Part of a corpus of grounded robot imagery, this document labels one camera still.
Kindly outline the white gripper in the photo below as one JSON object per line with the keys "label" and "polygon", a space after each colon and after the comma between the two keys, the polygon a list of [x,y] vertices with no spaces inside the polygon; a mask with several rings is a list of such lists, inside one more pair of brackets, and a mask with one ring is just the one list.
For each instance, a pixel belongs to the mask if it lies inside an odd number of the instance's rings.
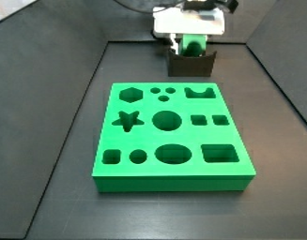
{"label": "white gripper", "polygon": [[224,15],[216,7],[212,10],[184,10],[180,7],[153,8],[153,35],[169,37],[171,48],[177,54],[179,45],[175,34],[221,35],[224,33]]}

